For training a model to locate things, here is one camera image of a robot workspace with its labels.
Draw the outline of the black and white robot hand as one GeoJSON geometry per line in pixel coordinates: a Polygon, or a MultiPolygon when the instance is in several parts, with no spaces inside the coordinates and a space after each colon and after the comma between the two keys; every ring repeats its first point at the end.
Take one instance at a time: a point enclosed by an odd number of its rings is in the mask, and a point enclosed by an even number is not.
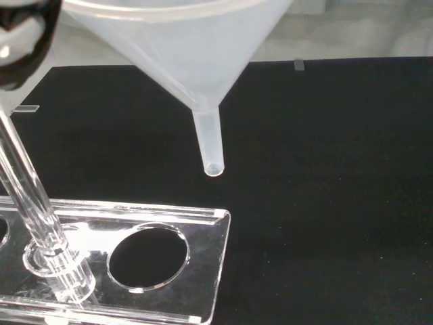
{"type": "Polygon", "coordinates": [[[1,90],[20,88],[51,47],[62,2],[1,2],[1,90]]]}

